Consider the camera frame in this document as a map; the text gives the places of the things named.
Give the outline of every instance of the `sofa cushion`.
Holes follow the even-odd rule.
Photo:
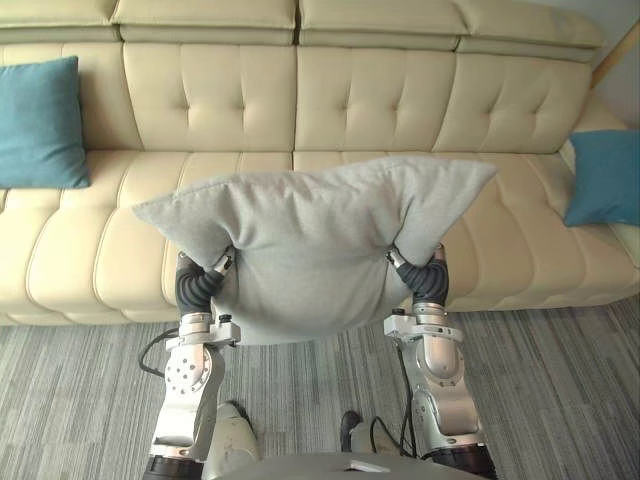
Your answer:
[[[204,267],[236,269],[215,303],[243,343],[324,336],[382,320],[408,290],[385,259],[424,264],[494,169],[383,158],[316,173],[215,177],[134,208]]]
[[[113,16],[134,42],[291,45],[294,0],[120,0]]]
[[[626,223],[640,226],[640,132],[573,133],[576,185],[567,226]]]
[[[3,1],[0,43],[113,41],[111,25],[117,0]]]
[[[291,154],[89,151],[91,186],[0,190],[0,324],[169,322],[177,251],[130,206]]]
[[[467,33],[451,2],[301,0],[300,44],[452,51]]]
[[[473,38],[591,49],[604,44],[600,28],[573,10],[519,1],[453,1]]]
[[[0,187],[86,187],[78,57],[0,67]]]
[[[298,48],[296,150],[430,150],[455,63],[447,52]]]
[[[456,54],[433,150],[557,152],[580,115],[590,78],[589,65],[582,63]]]
[[[453,0],[469,29],[456,51],[589,62],[601,30],[578,12],[504,0]]]
[[[145,150],[293,149],[293,47],[127,43],[124,64]]]

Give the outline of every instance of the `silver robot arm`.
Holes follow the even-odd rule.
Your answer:
[[[216,423],[224,377],[219,349],[240,341],[230,315],[214,320],[211,298],[222,287],[233,259],[223,257],[205,271],[183,252],[176,268],[178,336],[168,340],[165,397],[153,434],[143,480],[200,480]]]
[[[413,292],[412,313],[394,309],[384,332],[400,344],[428,456],[436,463],[496,478],[464,380],[458,348],[463,334],[450,325],[445,312],[449,274],[444,247],[439,245],[424,267],[411,265],[395,248],[387,252],[387,259]]]

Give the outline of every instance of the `cream leather sofa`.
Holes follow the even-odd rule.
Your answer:
[[[569,133],[624,128],[589,100],[602,36],[578,14],[508,0],[0,5],[2,64],[80,58],[92,181],[0,190],[0,324],[174,320],[175,247],[131,205],[210,175],[403,152],[499,168],[444,240],[450,310],[640,290],[637,229],[562,223]]]

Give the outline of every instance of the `black cable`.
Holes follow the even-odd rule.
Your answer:
[[[402,369],[402,379],[407,391],[407,402],[404,407],[404,419],[402,420],[402,431],[400,438],[404,439],[404,432],[406,424],[409,423],[409,436],[411,438],[411,457],[417,458],[418,452],[416,447],[416,433],[413,428],[413,409],[411,408],[411,402],[413,401],[413,392],[411,391],[411,385],[409,384],[409,377],[407,375],[407,369],[404,366],[404,359],[402,358],[402,349],[396,345],[396,353],[398,354],[398,360],[400,361],[400,368]]]
[[[160,378],[164,378],[164,373],[162,373],[160,370],[156,370],[155,368],[151,368],[151,367],[147,366],[144,363],[144,357],[147,356],[147,353],[149,353],[149,350],[151,350],[151,347],[153,347],[156,343],[161,342],[165,338],[173,338],[173,337],[175,337],[176,336],[176,335],[174,335],[175,333],[178,333],[178,328],[170,328],[169,330],[165,330],[160,335],[158,335],[156,338],[151,340],[151,342],[149,342],[147,344],[147,346],[144,347],[142,352],[140,352],[140,354],[138,355],[138,366],[144,372],[151,373],[152,375],[156,375],[156,376],[158,376]]]
[[[398,449],[398,451],[400,452],[400,455],[403,455],[405,457],[418,458],[418,452],[416,447],[416,435],[415,435],[415,430],[413,428],[413,412],[411,411],[411,402],[413,400],[413,392],[411,391],[411,385],[409,384],[409,377],[407,375],[407,370],[404,366],[404,360],[402,358],[402,349],[398,345],[396,345],[396,353],[398,354],[398,360],[400,361],[400,368],[402,369],[402,379],[404,381],[404,385],[406,389],[406,402],[404,406],[404,415],[402,418],[402,429],[400,431],[400,441],[398,442],[393,437],[393,435],[391,435],[391,432],[389,432],[389,429],[387,428],[384,421],[380,417],[375,417],[371,421],[371,425],[369,426],[369,440],[371,442],[371,448],[373,450],[373,453],[378,453],[378,449],[376,448],[375,438],[373,435],[373,428],[375,427],[376,422],[379,422],[380,426],[382,426],[382,429],[384,430],[384,433],[387,434],[387,437],[389,437],[393,445]],[[409,436],[411,438],[410,442],[407,442],[405,438],[405,431],[407,429],[407,425],[409,425]],[[411,447],[411,452],[407,451],[404,448],[405,443],[409,443],[409,446]]]
[[[376,422],[380,423],[380,426],[384,430],[384,433],[387,434],[387,437],[389,437],[389,440],[391,440],[393,445],[400,451],[400,453],[405,457],[410,457],[411,454],[407,452],[404,448],[402,448],[400,443],[393,437],[393,435],[391,435],[391,432],[389,432],[389,428],[387,428],[387,425],[384,423],[384,421],[380,417],[375,417],[371,421],[371,425],[369,427],[369,440],[371,441],[371,448],[373,450],[373,453],[378,453],[378,449],[376,447],[376,441],[373,435],[373,428],[375,427]]]

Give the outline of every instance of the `floor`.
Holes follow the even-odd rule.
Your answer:
[[[500,478],[638,478],[638,297],[450,318]],[[166,327],[0,329],[0,478],[141,478],[163,383],[135,359]],[[400,370],[381,330],[227,349],[221,398],[246,406],[266,456],[337,450],[351,408],[397,432]]]

